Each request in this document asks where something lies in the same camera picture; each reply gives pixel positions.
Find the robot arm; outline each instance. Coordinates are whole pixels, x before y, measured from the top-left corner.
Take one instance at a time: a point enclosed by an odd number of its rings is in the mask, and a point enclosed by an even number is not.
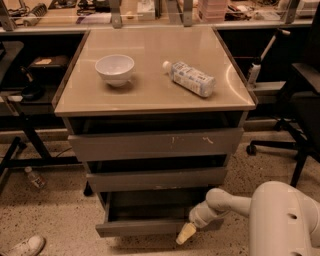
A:
[[[194,207],[189,223],[182,228],[177,243],[182,244],[214,219],[234,211],[249,217],[249,250],[253,256],[311,256],[311,247],[320,246],[320,204],[297,189],[266,182],[252,199],[212,189],[206,200]]]

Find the speckled floor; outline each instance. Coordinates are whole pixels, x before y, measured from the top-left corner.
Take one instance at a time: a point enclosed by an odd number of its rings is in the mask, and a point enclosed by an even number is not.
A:
[[[63,135],[61,138],[55,135],[56,139],[44,136],[53,156],[70,147]],[[0,134],[0,156],[9,146],[4,138],[9,137]],[[269,180],[287,183],[295,165],[295,153],[287,150],[260,148],[257,156],[248,156],[245,147],[252,138],[289,139],[285,132],[244,134],[221,186],[235,195],[251,196],[257,186]],[[34,156],[32,146],[23,154]],[[63,154],[73,153],[69,150]],[[9,170],[0,186],[0,251],[33,234],[41,234],[47,240],[40,254],[43,256],[248,255],[248,219],[235,213],[224,219],[220,229],[198,232],[182,246],[175,243],[176,234],[100,238],[95,225],[102,223],[104,211],[96,195],[83,196],[86,181],[83,167],[38,170],[48,181],[43,190],[28,183],[22,169]],[[319,170],[319,164],[309,158],[297,188],[320,202]],[[313,255],[320,256],[320,249],[313,249]]]

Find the bottle label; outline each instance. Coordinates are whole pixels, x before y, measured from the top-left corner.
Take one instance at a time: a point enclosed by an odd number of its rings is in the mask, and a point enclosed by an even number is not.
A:
[[[196,94],[207,97],[212,92],[214,78],[183,62],[172,65],[173,81]]]
[[[31,182],[37,188],[43,188],[44,185],[46,184],[46,181],[41,176],[38,176],[35,180],[33,180]]]

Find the metal post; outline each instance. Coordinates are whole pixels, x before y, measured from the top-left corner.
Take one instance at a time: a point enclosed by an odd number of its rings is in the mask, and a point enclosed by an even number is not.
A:
[[[154,8],[156,10],[156,18],[159,19],[161,16],[161,8],[162,8],[162,1],[161,0],[154,0]]]
[[[296,17],[296,12],[297,12],[297,7],[299,4],[300,0],[291,0],[288,6],[287,14],[285,15],[285,24],[291,24],[295,17]]]
[[[3,29],[6,31],[13,31],[17,27],[14,20],[10,18],[7,7],[3,0],[0,0],[0,22]]]
[[[192,0],[183,1],[183,25],[185,27],[192,26],[192,8],[193,8]]]
[[[110,0],[112,26],[114,28],[122,27],[122,19],[120,13],[120,0]]]

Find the shoe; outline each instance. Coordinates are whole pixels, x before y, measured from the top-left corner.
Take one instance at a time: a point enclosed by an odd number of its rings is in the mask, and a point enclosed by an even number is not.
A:
[[[35,235],[15,245],[7,252],[0,252],[1,256],[36,256],[44,247],[46,240],[42,236]]]

